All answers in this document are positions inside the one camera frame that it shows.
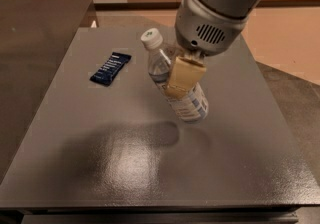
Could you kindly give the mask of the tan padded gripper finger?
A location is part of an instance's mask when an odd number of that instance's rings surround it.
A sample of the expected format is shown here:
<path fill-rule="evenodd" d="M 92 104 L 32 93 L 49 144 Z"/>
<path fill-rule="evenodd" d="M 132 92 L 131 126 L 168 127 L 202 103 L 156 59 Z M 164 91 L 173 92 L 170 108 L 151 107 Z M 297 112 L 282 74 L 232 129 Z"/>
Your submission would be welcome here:
<path fill-rule="evenodd" d="M 183 98 L 201 80 L 206 70 L 202 59 L 177 56 L 170 70 L 165 94 L 175 99 Z"/>

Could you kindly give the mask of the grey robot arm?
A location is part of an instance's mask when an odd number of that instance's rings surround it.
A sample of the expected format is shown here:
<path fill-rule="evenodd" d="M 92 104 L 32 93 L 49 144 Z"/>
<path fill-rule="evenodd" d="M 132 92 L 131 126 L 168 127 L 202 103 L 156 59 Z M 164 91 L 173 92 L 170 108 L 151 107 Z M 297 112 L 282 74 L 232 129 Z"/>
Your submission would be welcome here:
<path fill-rule="evenodd" d="M 184 54 L 173 62 L 165 93 L 178 99 L 184 97 L 206 72 L 201 57 L 226 51 L 259 1 L 182 0 L 175 32 Z"/>

